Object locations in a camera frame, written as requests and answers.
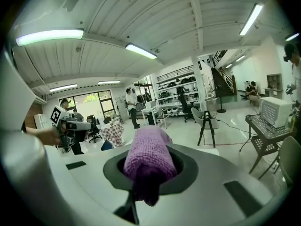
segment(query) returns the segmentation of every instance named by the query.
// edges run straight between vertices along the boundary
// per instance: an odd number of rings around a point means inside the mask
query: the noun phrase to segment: staircase
[[[233,96],[234,88],[232,79],[227,75],[224,75],[225,79],[221,76],[221,74],[215,69],[211,69],[212,76],[214,80],[215,88],[220,85],[221,88],[215,91],[216,97],[224,97],[224,96]]]

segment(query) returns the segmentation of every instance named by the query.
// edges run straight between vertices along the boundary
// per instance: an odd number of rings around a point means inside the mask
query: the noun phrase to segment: black shirt
[[[248,87],[246,88],[246,92],[251,92],[253,89],[251,89],[251,87],[248,86]],[[249,96],[255,96],[255,95],[256,95],[256,93],[253,92],[253,93],[251,93]]]

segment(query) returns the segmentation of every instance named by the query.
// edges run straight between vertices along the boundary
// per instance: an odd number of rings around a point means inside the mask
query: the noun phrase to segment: stair railing
[[[234,76],[230,77],[230,75],[228,75],[228,73],[226,71],[224,71],[224,69],[222,67],[219,68],[219,72],[221,74],[221,76],[223,77],[223,79],[226,81],[226,83],[229,85],[230,89],[232,90],[232,92],[234,93],[234,95],[236,95],[236,84],[235,84],[235,78]]]

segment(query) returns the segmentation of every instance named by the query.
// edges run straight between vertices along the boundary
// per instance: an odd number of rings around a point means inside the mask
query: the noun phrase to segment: hand
[[[61,145],[61,139],[55,127],[33,129],[26,127],[26,131],[29,134],[36,136],[43,145]]]

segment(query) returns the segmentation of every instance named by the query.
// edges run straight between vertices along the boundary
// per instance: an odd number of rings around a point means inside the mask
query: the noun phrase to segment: black pants
[[[71,149],[73,150],[74,155],[84,154],[84,153],[81,151],[79,142],[76,142],[76,143],[71,147]]]
[[[136,109],[130,109],[130,113],[131,113],[131,118],[132,118],[132,123],[134,125],[134,127],[137,126],[137,122],[136,122],[136,116],[137,116],[137,112]]]

